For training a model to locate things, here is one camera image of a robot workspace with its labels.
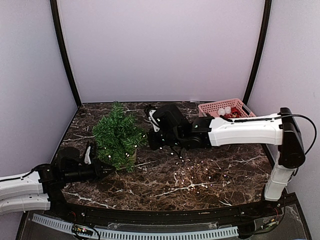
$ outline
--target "pine branch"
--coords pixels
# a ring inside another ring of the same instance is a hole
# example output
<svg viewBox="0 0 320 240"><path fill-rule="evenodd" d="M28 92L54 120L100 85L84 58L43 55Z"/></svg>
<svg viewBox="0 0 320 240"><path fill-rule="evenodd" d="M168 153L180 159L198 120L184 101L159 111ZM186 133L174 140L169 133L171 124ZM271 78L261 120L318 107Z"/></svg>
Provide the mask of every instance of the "pine branch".
<svg viewBox="0 0 320 240"><path fill-rule="evenodd" d="M125 115L120 102L112 104L109 115L103 116L92 131L98 146L97 156L101 161L118 170L133 170L137 147L147 144L146 133L136 126L136 121L132 113Z"/></svg>

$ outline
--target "black cable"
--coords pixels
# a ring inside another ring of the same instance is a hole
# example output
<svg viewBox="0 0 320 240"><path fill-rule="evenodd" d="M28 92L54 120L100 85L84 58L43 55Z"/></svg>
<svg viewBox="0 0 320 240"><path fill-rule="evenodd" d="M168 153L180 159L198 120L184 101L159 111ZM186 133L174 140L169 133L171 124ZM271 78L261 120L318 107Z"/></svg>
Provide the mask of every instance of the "black cable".
<svg viewBox="0 0 320 240"><path fill-rule="evenodd" d="M12 177L12 178L1 179L0 183L1 182L6 182L6 181L12 181L12 180L24 179L24 178L28 177L30 174L32 174L34 171L36 171L39 167L48 166L48 165L50 165L50 164L49 163L39 164L39 165L35 166L34 168L32 168L30 172L28 172L27 174L25 174L23 176L17 176L17 177Z"/></svg>
<svg viewBox="0 0 320 240"><path fill-rule="evenodd" d="M315 123L314 123L309 117L304 116L304 115L301 115L301 114L290 114L290 115L278 116L278 117L276 117L275 119L284 119L284 118L288 118L288 117L303 118L303 119L308 120L308 121L312 124L313 129L314 129L314 137L313 137L313 141L312 141L310 147L309 147L308 150L305 151L305 153L304 153L305 155L307 155L308 152L312 149L312 147L314 146L314 144L315 144L315 142L316 142L317 134L318 134L318 133L317 133L317 127L316 127Z"/></svg>
<svg viewBox="0 0 320 240"><path fill-rule="evenodd" d="M285 214L286 214L286 200L284 199L283 200L283 214L282 214L282 218L278 221L278 223L275 225L275 227L271 228L270 230L268 231L262 231L264 230L265 228L258 228L257 230L255 231L252 231L252 232L239 232L239 235L243 235L243 236L246 236L246 235L260 235L260 234L267 234L267 233L270 233L271 231L273 231L274 229L276 229L280 223L284 220L285 218ZM262 225L262 227L266 227L267 225L269 225L270 223L266 223L264 225Z"/></svg>
<svg viewBox="0 0 320 240"><path fill-rule="evenodd" d="M101 235L100 235L100 233L99 233L94 227L89 226L89 225L86 225L86 224L83 224L83 223L80 223L80 224L75 224L75 223L74 223L73 225L84 226L84 227L87 227L87 228L92 229L92 230L95 231L95 233L97 234L98 240L101 240Z"/></svg>
<svg viewBox="0 0 320 240"><path fill-rule="evenodd" d="M70 193L70 194L78 194L80 192L82 192L83 190L85 190L86 188L88 187L88 182L85 184L85 186L81 189L81 190L78 190L78 191L69 191L69 188L66 192Z"/></svg>
<svg viewBox="0 0 320 240"><path fill-rule="evenodd" d="M284 116L277 116L277 117L266 117L266 118L248 118L248 119L236 119L233 122L234 123L245 123L245 122L256 122L256 121L271 121L271 120L278 120L278 119L284 119L284 118L292 118L292 117L297 117L297 118L303 118L308 120L314 129L314 138L313 141L310 145L310 147L307 149L307 151L305 151L305 155L307 155L307 153L312 149L312 147L314 146L316 139L317 139L317 127L315 125L315 123L307 116L301 115L301 114L290 114L290 115L284 115Z"/></svg>

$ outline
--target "white cable tray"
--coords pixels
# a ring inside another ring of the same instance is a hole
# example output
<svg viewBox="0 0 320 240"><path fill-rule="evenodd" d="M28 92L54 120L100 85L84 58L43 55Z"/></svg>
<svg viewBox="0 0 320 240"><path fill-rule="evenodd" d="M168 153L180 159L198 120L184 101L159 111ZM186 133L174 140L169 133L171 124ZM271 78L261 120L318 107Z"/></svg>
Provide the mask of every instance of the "white cable tray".
<svg viewBox="0 0 320 240"><path fill-rule="evenodd" d="M33 214L33 222L43 226L55 229L67 234L72 233L73 223L51 218L44 215ZM113 231L99 227L95 229L100 234L101 240L217 240L237 237L238 227L227 227L222 229L214 229L207 231L193 231L193 232L175 232L175 233L143 233L143 232L129 232L129 231ZM78 233L79 236L88 237L91 239L98 239L96 232L92 236Z"/></svg>

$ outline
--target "red object in basket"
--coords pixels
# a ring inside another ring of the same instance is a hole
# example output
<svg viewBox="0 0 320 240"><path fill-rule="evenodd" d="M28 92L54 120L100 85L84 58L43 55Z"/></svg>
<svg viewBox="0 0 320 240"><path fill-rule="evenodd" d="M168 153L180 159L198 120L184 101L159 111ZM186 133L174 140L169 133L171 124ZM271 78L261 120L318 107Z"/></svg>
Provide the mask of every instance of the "red object in basket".
<svg viewBox="0 0 320 240"><path fill-rule="evenodd" d="M233 118L241 118L241 112L234 106L231 108Z"/></svg>

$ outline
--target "white backdrop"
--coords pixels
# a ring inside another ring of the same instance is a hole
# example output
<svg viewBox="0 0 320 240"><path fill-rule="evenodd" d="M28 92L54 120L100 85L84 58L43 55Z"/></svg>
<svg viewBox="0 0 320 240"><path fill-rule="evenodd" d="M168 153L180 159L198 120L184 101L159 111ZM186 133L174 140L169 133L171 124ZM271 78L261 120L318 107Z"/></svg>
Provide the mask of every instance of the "white backdrop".
<svg viewBox="0 0 320 240"><path fill-rule="evenodd" d="M50 1L0 4L0 177L49 163L77 110L59 52ZM0 216L16 239L21 212Z"/></svg>
<svg viewBox="0 0 320 240"><path fill-rule="evenodd" d="M83 103L242 98L264 0L60 0Z"/></svg>

